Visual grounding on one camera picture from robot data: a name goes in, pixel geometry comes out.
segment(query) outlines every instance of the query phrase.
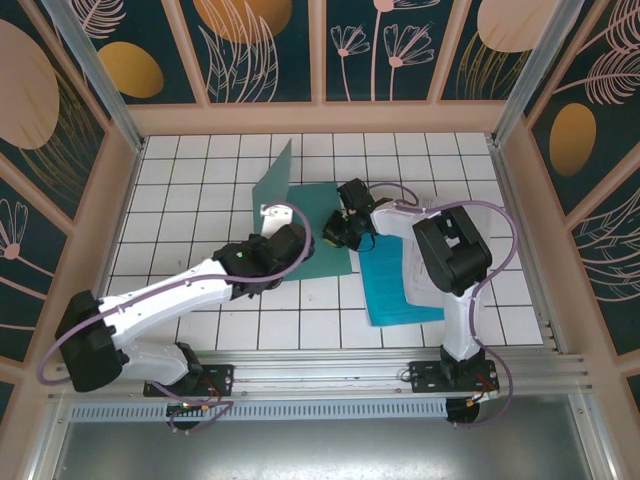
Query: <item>purple cable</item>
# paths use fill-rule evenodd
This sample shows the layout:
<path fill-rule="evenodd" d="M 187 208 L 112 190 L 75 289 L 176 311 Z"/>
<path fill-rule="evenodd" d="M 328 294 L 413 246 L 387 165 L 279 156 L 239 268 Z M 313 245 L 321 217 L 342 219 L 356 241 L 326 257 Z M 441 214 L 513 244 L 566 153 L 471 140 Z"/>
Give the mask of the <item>purple cable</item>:
<path fill-rule="evenodd" d="M 484 349 L 484 351 L 486 351 L 489 355 L 495 358 L 500 365 L 502 365 L 502 368 L 504 368 L 504 372 L 507 375 L 509 392 L 507 394 L 507 400 L 504 406 L 502 407 L 502 410 L 500 410 L 495 416 L 491 417 L 488 420 L 478 422 L 478 423 L 468 424 L 467 426 L 471 428 L 471 427 L 483 427 L 497 421 L 504 414 L 504 412 L 507 411 L 507 409 L 509 408 L 509 405 L 511 405 L 511 400 L 513 399 L 513 375 L 511 374 L 511 370 L 509 369 L 507 362 L 505 362 L 504 359 L 500 355 L 498 355 L 495 350 L 486 346 L 478 338 L 478 334 L 476 332 L 476 324 L 475 324 L 475 306 L 476 306 L 476 298 L 478 297 L 480 290 L 482 290 L 482 288 L 485 285 L 487 285 L 487 283 L 489 283 L 492 278 L 494 278 L 496 275 L 502 272 L 505 268 L 507 268 L 507 265 L 509 265 L 511 260 L 513 260 L 513 257 L 515 257 L 516 252 L 518 251 L 518 229 L 516 227 L 515 222 L 511 218 L 511 216 L 505 210 L 498 207 L 497 205 L 494 205 L 493 203 L 485 202 L 483 200 L 462 200 L 460 202 L 454 202 L 448 205 L 442 205 L 440 207 L 431 208 L 431 209 L 406 207 L 403 205 L 396 205 L 396 208 L 400 211 L 404 211 L 408 213 L 428 214 L 428 213 L 438 213 L 439 211 L 444 210 L 446 208 L 463 207 L 463 206 L 486 207 L 498 212 L 507 220 L 507 222 L 509 222 L 509 226 L 511 227 L 511 232 L 513 233 L 513 244 L 511 245 L 511 250 L 509 251 L 509 255 L 507 255 L 507 258 L 504 260 L 504 262 L 500 264 L 500 266 L 498 266 L 498 268 L 496 268 L 493 272 L 487 275 L 487 278 L 485 278 L 483 281 L 481 281 L 478 285 L 475 286 L 471 294 L 471 302 L 469 304 L 469 330 L 471 331 L 473 340 L 476 342 L 476 344 L 478 344 L 480 348 Z"/>
<path fill-rule="evenodd" d="M 191 278 L 189 280 L 180 280 L 180 281 L 176 281 L 176 282 L 170 283 L 168 285 L 165 285 L 163 287 L 156 288 L 155 290 L 151 290 L 149 292 L 143 293 L 142 295 L 140 295 L 138 297 L 134 297 L 131 300 L 127 300 L 126 302 L 118 305 L 117 307 L 110 308 L 109 310 L 105 310 L 104 312 L 100 312 L 97 315 L 93 315 L 92 317 L 89 317 L 88 319 L 80 322 L 75 327 L 71 328 L 68 332 L 66 332 L 58 340 L 56 340 L 53 343 L 53 345 L 51 345 L 51 347 L 49 348 L 47 353 L 45 353 L 45 355 L 44 355 L 44 357 L 42 359 L 42 362 L 40 363 L 40 366 L 38 367 L 38 371 L 36 372 L 36 378 L 38 379 L 38 381 L 42 385 L 46 385 L 46 386 L 62 385 L 64 383 L 67 383 L 68 381 L 70 381 L 71 380 L 70 377 L 60 378 L 60 379 L 57 379 L 57 380 L 48 380 L 48 379 L 44 378 L 44 369 L 46 368 L 46 364 L 51 359 L 51 357 L 53 356 L 55 351 L 58 350 L 58 348 L 60 348 L 60 346 L 64 342 L 69 340 L 71 337 L 73 337 L 80 330 L 83 330 L 83 329 L 87 328 L 88 326 L 93 325 L 96 322 L 99 322 L 100 320 L 104 319 L 105 317 L 108 317 L 109 315 L 113 315 L 115 313 L 123 312 L 124 310 L 126 310 L 127 308 L 132 307 L 136 303 L 139 303 L 139 302 L 141 302 L 143 300 L 148 300 L 149 298 L 153 298 L 156 295 L 159 295 L 161 293 L 174 290 L 174 289 L 176 289 L 178 287 L 182 287 L 182 286 L 189 287 L 189 286 L 193 285 L 194 283 L 202 282 L 204 280 L 226 280 L 226 281 L 230 281 L 230 282 L 239 282 L 239 283 L 263 283 L 263 282 L 272 282 L 274 280 L 279 280 L 279 279 L 285 277 L 286 275 L 288 275 L 289 273 L 291 273 L 292 271 L 294 271 L 307 258 L 307 255 L 309 254 L 309 249 L 311 248 L 311 239 L 312 239 L 311 225 L 309 224 L 309 220 L 304 215 L 304 213 L 302 213 L 302 211 L 298 207 L 296 207 L 295 205 L 292 205 L 290 203 L 278 202 L 278 203 L 269 204 L 265 208 L 270 208 L 270 207 L 273 207 L 273 206 L 276 206 L 276 205 L 284 205 L 285 207 L 291 208 L 295 213 L 298 214 L 298 216 L 301 218 L 302 223 L 304 225 L 305 238 L 304 238 L 304 245 L 302 247 L 302 252 L 298 256 L 298 258 L 296 258 L 296 260 L 289 267 L 284 269 L 282 272 L 279 272 L 279 273 L 276 273 L 276 274 L 273 274 L 273 275 L 267 275 L 265 277 L 253 277 L 253 278 L 251 278 L 251 277 L 238 277 L 238 276 L 235 276 L 235 275 L 222 275 L 222 274 L 198 275 L 198 276 L 195 276 L 195 277 L 193 277 L 193 278 Z M 190 399 L 187 399 L 187 398 L 182 398 L 182 397 L 179 397 L 177 395 L 172 394 L 171 392 L 169 392 L 169 390 L 167 390 L 164 386 L 160 385 L 159 383 L 156 383 L 156 382 L 151 382 L 151 383 L 158 390 L 160 390 L 162 393 L 164 393 L 165 395 L 168 395 L 171 398 L 179 400 L 180 402 L 183 402 L 183 403 L 189 403 L 189 404 L 194 404 L 194 405 L 196 405 L 196 404 L 197 405 L 208 405 L 210 407 L 215 407 L 217 405 L 227 405 L 227 408 L 223 409 L 221 412 L 218 412 L 218 414 L 216 414 L 212 419 L 209 419 L 209 420 L 207 420 L 205 422 L 201 422 L 201 423 L 204 423 L 204 425 L 202 427 L 198 428 L 198 430 L 201 429 L 201 428 L 204 428 L 205 426 L 208 426 L 208 425 L 212 424 L 215 420 L 217 420 L 220 416 L 224 415 L 229 410 L 229 408 L 231 408 L 233 406 L 233 402 L 231 402 L 231 401 L 223 401 L 223 402 L 216 402 L 214 404 L 210 404 L 208 402 L 200 402 L 198 400 L 194 401 L 194 400 L 190 400 Z M 173 426 L 173 418 L 174 417 L 171 417 L 171 419 L 170 419 L 170 425 L 174 429 L 174 432 L 175 432 L 177 429 Z"/>
<path fill-rule="evenodd" d="M 373 190 L 374 188 L 378 188 L 378 187 L 397 187 L 400 190 L 407 192 L 409 195 L 411 195 L 413 197 L 413 203 L 407 201 L 407 200 L 396 200 L 396 202 L 402 202 L 406 205 L 410 205 L 412 207 L 417 207 L 420 204 L 420 200 L 418 200 L 418 196 L 414 193 L 413 190 L 411 190 L 408 187 L 405 187 L 404 185 L 400 184 L 400 183 L 395 183 L 395 182 L 380 182 L 380 183 L 374 183 L 373 185 L 371 185 L 369 187 L 369 190 Z"/>

